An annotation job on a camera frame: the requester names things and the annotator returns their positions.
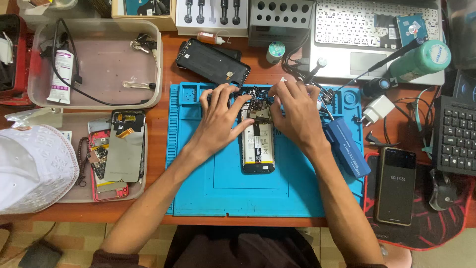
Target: sleeve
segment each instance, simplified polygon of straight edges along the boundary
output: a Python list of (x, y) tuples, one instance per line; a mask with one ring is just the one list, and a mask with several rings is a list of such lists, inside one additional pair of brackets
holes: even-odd
[(144, 268), (139, 265), (139, 254), (114, 254), (96, 250), (89, 268)]
[(388, 268), (388, 267), (383, 264), (356, 263), (356, 264), (347, 264), (347, 268)]

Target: person's left hand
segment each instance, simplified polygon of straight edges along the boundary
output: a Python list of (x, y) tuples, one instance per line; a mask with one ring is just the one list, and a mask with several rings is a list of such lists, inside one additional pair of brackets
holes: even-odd
[[(231, 128), (241, 107), (251, 99), (250, 95), (239, 96), (233, 105), (228, 108), (227, 103), (230, 94), (237, 91), (236, 86), (226, 83), (219, 85), (214, 90), (205, 90), (200, 96), (203, 112), (202, 121), (195, 134), (184, 147), (184, 150), (193, 154), (200, 163), (205, 162), (214, 153), (234, 141), (240, 133), (254, 123), (254, 119), (248, 118)], [(210, 94), (211, 102), (208, 105), (207, 97)]]

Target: black keyboard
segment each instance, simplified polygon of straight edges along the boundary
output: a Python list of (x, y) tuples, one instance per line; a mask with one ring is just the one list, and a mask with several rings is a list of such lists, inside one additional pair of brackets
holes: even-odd
[(441, 96), (435, 100), (433, 166), (476, 175), (476, 103)]

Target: green bottle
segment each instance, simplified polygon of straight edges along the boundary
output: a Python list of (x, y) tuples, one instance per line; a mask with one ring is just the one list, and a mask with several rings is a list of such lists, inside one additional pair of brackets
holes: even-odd
[(390, 64), (390, 77), (398, 82), (408, 82), (448, 67), (451, 61), (449, 48), (440, 40), (428, 40), (410, 50)]

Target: power plug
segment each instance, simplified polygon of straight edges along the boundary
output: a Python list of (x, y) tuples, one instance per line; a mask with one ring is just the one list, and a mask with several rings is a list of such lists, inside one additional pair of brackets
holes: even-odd
[(367, 105), (367, 107), (365, 107), (365, 110), (362, 113), (362, 120), (364, 118), (367, 119), (368, 123), (366, 126), (375, 124), (375, 122), (384, 118), (390, 111), (392, 111), (393, 108), (395, 108), (395, 104), (393, 104), (387, 97), (382, 95), (374, 99)]

